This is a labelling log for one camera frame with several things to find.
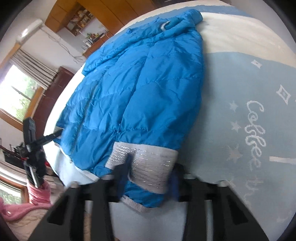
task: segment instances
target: white wall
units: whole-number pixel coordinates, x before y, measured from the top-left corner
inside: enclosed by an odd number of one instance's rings
[[[2,146],[9,149],[9,144],[16,146],[23,141],[22,132],[0,118],[0,137]]]
[[[36,18],[45,21],[56,0],[33,0],[12,22],[6,34],[0,42],[0,62],[3,61],[8,52],[15,44],[16,37]],[[80,55],[78,51],[61,40],[67,46],[72,55]],[[69,54],[57,43],[51,41],[48,36],[40,30],[25,44],[25,50],[36,58],[40,58],[52,67],[64,66],[72,72],[76,72],[82,64],[76,64]],[[22,142],[22,132],[0,119],[0,137],[2,144],[9,148],[9,144],[18,145]]]
[[[49,38],[49,36],[42,30],[38,30],[24,43],[22,49],[49,67],[57,69],[62,66],[71,72],[76,73],[83,65],[85,58],[81,56],[80,52],[52,32],[48,27],[44,26],[42,29],[54,37],[55,40]],[[56,41],[60,41],[61,44],[67,47],[73,56],[80,56],[84,61],[82,63],[78,61],[75,62],[74,58],[69,55],[67,50],[60,46]]]
[[[296,53],[296,43],[285,24],[263,0],[231,0],[232,6],[250,14],[271,28]]]
[[[61,38],[63,40],[65,40],[68,44],[70,44],[78,52],[83,53],[84,50],[81,46],[86,46],[83,43],[83,40],[85,40],[86,34],[87,33],[101,34],[101,33],[106,32],[106,28],[97,18],[94,18],[81,32],[83,34],[79,34],[77,36],[74,36],[73,34],[70,33],[69,30],[67,30],[66,28],[63,28],[58,32],[58,34],[61,36]]]

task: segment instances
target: black tripod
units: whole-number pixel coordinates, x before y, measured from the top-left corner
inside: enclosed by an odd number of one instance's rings
[[[25,147],[20,153],[28,158],[26,166],[36,187],[40,186],[43,177],[38,168],[38,163],[43,161],[41,148],[61,134],[62,131],[58,131],[36,140],[34,121],[24,120]],[[29,241],[83,241],[86,200],[93,201],[91,241],[114,241],[109,202],[119,202],[123,196],[131,159],[128,156],[124,164],[116,166],[112,175],[95,183],[73,183],[48,210]],[[176,187],[175,199],[188,202],[183,241],[207,240],[205,200],[213,203],[214,241],[268,241],[258,222],[229,187],[205,183],[198,178],[186,179],[184,168],[179,164],[172,171],[170,184]]]

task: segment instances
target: trees outside window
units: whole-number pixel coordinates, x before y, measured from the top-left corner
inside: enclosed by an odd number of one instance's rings
[[[14,183],[0,176],[0,197],[5,204],[21,204],[29,202],[26,186]]]
[[[33,79],[12,65],[0,84],[0,108],[22,121],[37,87]]]

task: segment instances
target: wooden window frame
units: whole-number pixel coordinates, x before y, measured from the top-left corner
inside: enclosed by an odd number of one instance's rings
[[[26,186],[23,186],[23,185],[20,185],[18,183],[14,183],[2,176],[0,176],[0,180],[2,182],[5,182],[6,184],[10,185],[10,186],[13,186],[15,188],[18,188],[21,190],[21,200],[22,200],[22,203],[28,203],[29,202],[29,192],[28,192],[28,188]]]
[[[5,77],[5,75],[7,74],[8,70],[10,69],[12,65],[7,65],[5,71],[3,72],[2,77]],[[27,117],[33,117],[35,110],[39,104],[39,101],[44,93],[44,89],[42,87],[38,87],[30,101],[30,104],[28,106],[27,112],[24,116],[24,119]],[[8,124],[12,125],[13,127],[15,127],[16,129],[19,129],[20,131],[22,131],[22,121],[15,118],[14,116],[12,116],[11,114],[9,114],[8,112],[6,112],[4,109],[0,108],[0,118],[3,119],[5,122],[7,122]]]

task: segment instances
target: pink cloth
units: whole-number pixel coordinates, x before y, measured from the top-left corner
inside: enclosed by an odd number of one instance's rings
[[[40,188],[35,188],[27,182],[30,203],[24,204],[4,204],[0,197],[0,213],[6,222],[18,220],[28,212],[36,209],[50,209],[50,186],[47,181]]]

